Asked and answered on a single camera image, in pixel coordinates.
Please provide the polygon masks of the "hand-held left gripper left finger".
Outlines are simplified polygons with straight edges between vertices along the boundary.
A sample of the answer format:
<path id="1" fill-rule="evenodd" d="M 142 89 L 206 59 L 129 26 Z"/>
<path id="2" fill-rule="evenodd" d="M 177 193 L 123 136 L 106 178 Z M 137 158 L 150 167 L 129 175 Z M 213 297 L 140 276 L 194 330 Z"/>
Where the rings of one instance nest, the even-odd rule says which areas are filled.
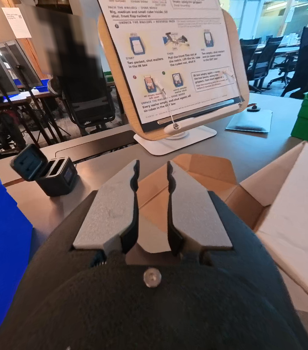
<path id="1" fill-rule="evenodd" d="M 105 182 L 73 242 L 76 250 L 127 254 L 138 239 L 137 199 L 140 162 L 135 159 Z"/>

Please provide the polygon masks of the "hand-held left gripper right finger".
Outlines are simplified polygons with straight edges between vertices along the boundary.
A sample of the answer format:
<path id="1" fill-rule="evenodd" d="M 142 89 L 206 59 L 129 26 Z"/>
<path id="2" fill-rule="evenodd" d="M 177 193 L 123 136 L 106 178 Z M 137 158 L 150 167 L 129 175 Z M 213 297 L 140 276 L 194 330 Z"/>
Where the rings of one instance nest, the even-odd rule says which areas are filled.
<path id="1" fill-rule="evenodd" d="M 167 231 L 173 255 L 232 250 L 208 190 L 173 161 L 167 162 L 167 179 Z"/>

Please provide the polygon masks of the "white cardboard mailer box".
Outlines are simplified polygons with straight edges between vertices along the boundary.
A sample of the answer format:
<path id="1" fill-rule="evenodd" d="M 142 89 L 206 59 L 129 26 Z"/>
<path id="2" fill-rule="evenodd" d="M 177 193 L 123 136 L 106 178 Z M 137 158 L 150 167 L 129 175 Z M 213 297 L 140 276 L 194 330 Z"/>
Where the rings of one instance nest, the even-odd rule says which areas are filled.
<path id="1" fill-rule="evenodd" d="M 301 142 L 242 182 L 229 159 L 181 154 L 172 160 L 214 192 L 261 240 L 276 265 L 308 295 L 308 142 Z M 170 250 L 168 179 L 163 165 L 139 182 L 139 245 Z"/>

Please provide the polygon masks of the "black charging case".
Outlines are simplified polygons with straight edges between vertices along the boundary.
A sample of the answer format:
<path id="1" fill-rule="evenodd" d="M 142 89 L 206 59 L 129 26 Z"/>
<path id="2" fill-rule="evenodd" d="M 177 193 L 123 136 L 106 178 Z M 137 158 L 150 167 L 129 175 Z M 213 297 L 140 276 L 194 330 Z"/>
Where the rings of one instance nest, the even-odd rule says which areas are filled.
<path id="1" fill-rule="evenodd" d="M 49 197 L 69 194 L 78 172 L 70 157 L 48 160 L 34 144 L 26 146 L 10 162 L 11 168 L 25 181 L 36 182 Z"/>

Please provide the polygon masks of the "grey flat pouch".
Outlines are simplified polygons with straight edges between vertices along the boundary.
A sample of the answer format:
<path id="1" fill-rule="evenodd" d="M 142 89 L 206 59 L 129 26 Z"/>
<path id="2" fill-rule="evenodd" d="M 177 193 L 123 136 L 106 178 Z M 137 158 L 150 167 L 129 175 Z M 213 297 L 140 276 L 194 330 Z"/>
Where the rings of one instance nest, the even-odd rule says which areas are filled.
<path id="1" fill-rule="evenodd" d="M 269 133 L 271 129 L 271 120 L 273 112 L 271 110 L 261 109 L 257 112 L 242 111 L 235 114 L 226 130 Z"/>

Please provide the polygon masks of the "black mesh office chair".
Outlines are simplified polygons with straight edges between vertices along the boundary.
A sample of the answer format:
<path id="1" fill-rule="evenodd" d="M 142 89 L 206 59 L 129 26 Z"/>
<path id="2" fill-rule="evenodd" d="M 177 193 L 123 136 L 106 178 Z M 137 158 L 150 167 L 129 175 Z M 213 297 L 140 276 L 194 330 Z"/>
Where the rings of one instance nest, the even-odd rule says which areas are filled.
<path id="1" fill-rule="evenodd" d="M 86 129 L 90 127 L 96 128 L 91 133 L 106 130 L 106 123 L 115 119 L 116 111 L 103 70 L 94 60 L 91 64 L 63 63 L 62 67 L 58 80 L 71 121 L 82 136 L 88 134 Z"/>

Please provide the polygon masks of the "printed instruction sheet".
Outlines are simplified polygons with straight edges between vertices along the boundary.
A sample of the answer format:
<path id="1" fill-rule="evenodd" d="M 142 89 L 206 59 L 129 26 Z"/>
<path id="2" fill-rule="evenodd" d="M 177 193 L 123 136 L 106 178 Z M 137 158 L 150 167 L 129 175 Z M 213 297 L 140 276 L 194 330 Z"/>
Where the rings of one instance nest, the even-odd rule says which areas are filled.
<path id="1" fill-rule="evenodd" d="M 219 1 L 98 1 L 141 125 L 242 101 Z"/>

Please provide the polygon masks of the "small blue bin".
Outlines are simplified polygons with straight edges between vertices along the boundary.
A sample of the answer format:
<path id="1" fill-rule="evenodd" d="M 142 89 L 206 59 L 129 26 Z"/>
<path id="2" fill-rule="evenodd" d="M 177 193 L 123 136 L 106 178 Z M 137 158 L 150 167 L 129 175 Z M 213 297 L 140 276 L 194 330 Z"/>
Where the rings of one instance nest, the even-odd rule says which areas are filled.
<path id="1" fill-rule="evenodd" d="M 35 86 L 34 89 L 39 91 L 40 93 L 48 93 L 49 89 L 48 89 L 48 82 L 50 81 L 50 79 L 42 79 L 41 83 L 42 85 L 40 86 Z"/>

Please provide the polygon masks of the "white paper notice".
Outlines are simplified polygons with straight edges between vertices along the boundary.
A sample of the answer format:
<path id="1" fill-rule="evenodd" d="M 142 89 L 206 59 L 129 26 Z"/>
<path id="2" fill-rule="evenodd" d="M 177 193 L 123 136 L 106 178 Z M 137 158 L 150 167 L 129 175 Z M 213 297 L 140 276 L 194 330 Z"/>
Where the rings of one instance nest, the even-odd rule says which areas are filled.
<path id="1" fill-rule="evenodd" d="M 28 26 L 19 8 L 2 8 L 16 38 L 32 38 Z"/>

